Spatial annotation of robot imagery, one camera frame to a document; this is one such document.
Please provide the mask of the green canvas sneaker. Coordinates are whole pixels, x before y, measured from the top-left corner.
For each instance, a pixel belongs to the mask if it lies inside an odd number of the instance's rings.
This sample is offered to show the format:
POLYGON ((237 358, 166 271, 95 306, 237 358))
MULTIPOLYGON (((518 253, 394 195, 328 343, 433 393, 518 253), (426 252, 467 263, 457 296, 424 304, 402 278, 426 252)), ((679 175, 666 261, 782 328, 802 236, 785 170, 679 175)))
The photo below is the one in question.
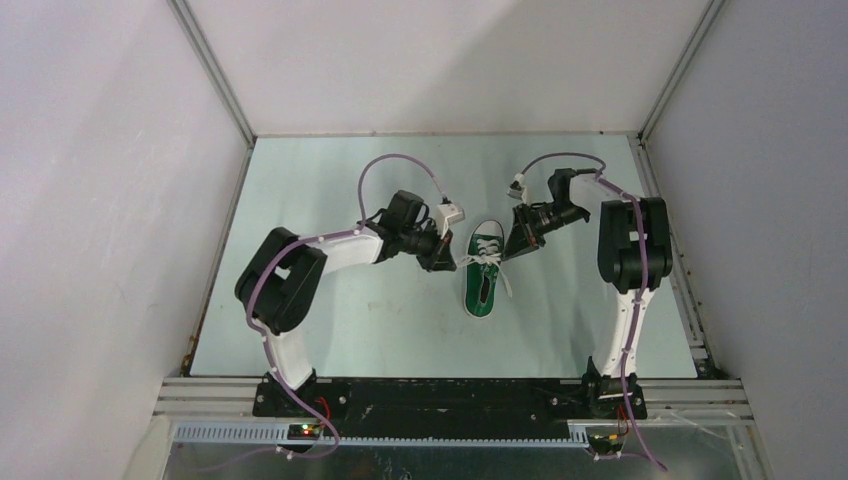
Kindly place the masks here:
POLYGON ((465 271, 463 307, 473 318, 485 318, 494 310, 504 245, 504 230, 497 220, 481 222, 469 237, 458 265, 465 271))

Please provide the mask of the white shoelace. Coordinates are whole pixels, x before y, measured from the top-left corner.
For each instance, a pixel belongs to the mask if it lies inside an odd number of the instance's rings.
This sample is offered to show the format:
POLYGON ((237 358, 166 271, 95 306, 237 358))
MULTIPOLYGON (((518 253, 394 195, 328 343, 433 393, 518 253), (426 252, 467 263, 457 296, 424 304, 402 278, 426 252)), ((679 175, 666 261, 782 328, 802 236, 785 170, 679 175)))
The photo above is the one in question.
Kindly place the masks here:
POLYGON ((466 255, 457 262, 459 268, 466 270, 467 285, 472 288, 473 298, 479 304, 486 304, 494 297, 503 247, 502 236, 473 235, 466 255))

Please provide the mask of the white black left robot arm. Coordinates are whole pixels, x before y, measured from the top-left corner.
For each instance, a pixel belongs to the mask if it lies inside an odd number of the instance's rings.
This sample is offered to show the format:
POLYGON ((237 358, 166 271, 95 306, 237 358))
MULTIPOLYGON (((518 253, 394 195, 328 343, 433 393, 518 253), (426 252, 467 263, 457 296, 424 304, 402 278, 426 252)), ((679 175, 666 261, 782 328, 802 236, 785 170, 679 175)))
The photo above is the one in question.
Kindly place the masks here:
POLYGON ((292 416, 304 416, 316 403, 309 384, 315 375, 301 324, 324 276, 359 265, 382 263, 399 254, 413 256, 426 272, 454 271, 452 225, 463 209, 448 199, 429 207, 421 197, 397 191, 389 205, 353 228, 301 237, 284 227, 269 232, 234 287, 246 323, 256 331, 282 385, 277 402, 292 416))

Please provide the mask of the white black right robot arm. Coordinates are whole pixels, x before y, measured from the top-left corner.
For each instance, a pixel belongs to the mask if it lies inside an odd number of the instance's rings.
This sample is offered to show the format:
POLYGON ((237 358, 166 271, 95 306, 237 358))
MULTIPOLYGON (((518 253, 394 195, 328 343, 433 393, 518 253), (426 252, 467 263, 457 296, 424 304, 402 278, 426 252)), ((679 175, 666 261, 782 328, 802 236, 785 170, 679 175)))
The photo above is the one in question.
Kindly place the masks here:
POLYGON ((581 402, 591 416, 606 418, 635 393, 645 312, 673 267, 667 206, 660 197, 623 190, 598 169, 557 169, 547 185, 550 201, 532 203, 524 173, 515 175, 508 194, 519 203, 502 257, 533 253, 546 235, 577 221, 597 221, 597 269, 616 305, 610 331, 587 362, 581 402))

